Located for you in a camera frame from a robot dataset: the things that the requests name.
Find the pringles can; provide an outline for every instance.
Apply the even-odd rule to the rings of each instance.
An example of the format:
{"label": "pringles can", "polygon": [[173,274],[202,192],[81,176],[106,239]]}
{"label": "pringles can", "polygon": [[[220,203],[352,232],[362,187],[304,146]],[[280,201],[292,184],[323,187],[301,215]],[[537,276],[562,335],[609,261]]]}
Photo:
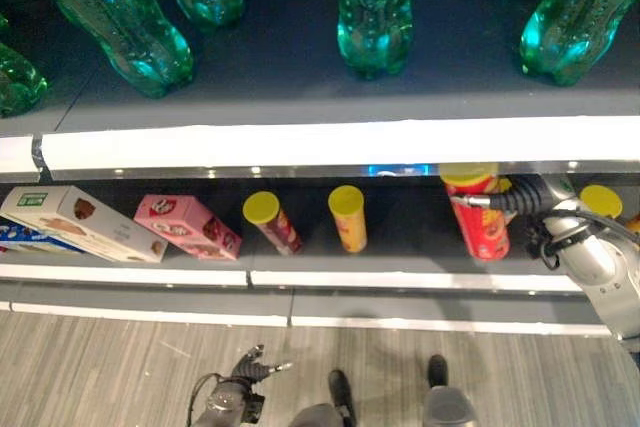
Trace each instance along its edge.
{"label": "pringles can", "polygon": [[271,192],[256,192],[242,207],[245,219],[258,227],[282,255],[295,254],[302,241],[280,207],[280,201]]}
{"label": "pringles can", "polygon": [[[500,192],[497,164],[442,164],[440,178],[452,195]],[[451,203],[469,254],[479,260],[500,260],[509,252],[502,212]]]}
{"label": "pringles can", "polygon": [[364,195],[353,185],[342,185],[329,195],[329,210],[333,214],[344,250],[358,253],[367,245],[364,220]]}

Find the bottle cap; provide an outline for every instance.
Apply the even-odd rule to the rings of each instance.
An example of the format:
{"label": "bottle cap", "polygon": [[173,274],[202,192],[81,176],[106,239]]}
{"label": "bottle cap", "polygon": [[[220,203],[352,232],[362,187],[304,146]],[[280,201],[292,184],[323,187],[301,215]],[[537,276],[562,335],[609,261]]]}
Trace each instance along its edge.
{"label": "bottle cap", "polygon": [[252,224],[266,224],[276,218],[280,211],[280,201],[271,192],[256,192],[242,206],[245,219]]}
{"label": "bottle cap", "polygon": [[618,194],[604,185],[588,185],[580,192],[580,200],[603,217],[615,219],[622,213],[622,200]]}
{"label": "bottle cap", "polygon": [[329,195],[329,210],[335,216],[357,214],[364,208],[364,195],[353,185],[341,185]]}
{"label": "bottle cap", "polygon": [[487,180],[488,177],[498,175],[498,164],[489,163],[460,163],[440,164],[438,166],[440,178],[455,187],[469,187]]}

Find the cookie box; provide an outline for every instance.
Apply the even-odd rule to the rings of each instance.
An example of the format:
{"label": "cookie box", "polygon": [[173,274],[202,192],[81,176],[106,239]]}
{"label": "cookie box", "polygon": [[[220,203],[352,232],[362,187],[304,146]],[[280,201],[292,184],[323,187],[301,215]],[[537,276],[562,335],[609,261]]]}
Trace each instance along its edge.
{"label": "cookie box", "polygon": [[50,252],[54,254],[80,254],[76,247],[43,235],[40,232],[0,219],[0,247],[20,252]]}
{"label": "cookie box", "polygon": [[238,258],[242,238],[192,195],[145,195],[134,219],[199,259]]}
{"label": "cookie box", "polygon": [[160,262],[167,241],[72,186],[15,187],[0,215],[111,261]]}

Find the red pringles can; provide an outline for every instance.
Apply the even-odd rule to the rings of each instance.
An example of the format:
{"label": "red pringles can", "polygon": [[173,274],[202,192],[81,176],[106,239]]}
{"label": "red pringles can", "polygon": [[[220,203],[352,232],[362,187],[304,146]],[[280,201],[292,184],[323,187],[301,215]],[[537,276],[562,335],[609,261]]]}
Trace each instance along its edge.
{"label": "red pringles can", "polygon": [[[452,195],[500,191],[496,164],[443,164],[440,178]],[[497,210],[451,203],[469,254],[479,260],[500,260],[509,252],[504,214]]]}
{"label": "red pringles can", "polygon": [[271,192],[253,194],[245,201],[242,213],[282,255],[295,254],[302,247],[300,236],[280,207],[280,201]]}

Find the shoe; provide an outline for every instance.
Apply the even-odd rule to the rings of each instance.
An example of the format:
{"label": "shoe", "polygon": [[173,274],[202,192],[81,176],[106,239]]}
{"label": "shoe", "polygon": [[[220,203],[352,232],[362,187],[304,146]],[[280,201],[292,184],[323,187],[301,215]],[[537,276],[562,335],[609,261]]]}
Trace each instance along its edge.
{"label": "shoe", "polygon": [[449,367],[447,361],[441,355],[432,355],[427,367],[427,381],[429,387],[449,384]]}
{"label": "shoe", "polygon": [[356,427],[356,412],[353,408],[349,379],[339,369],[332,370],[329,374],[329,392],[334,407],[342,416],[344,427]]}

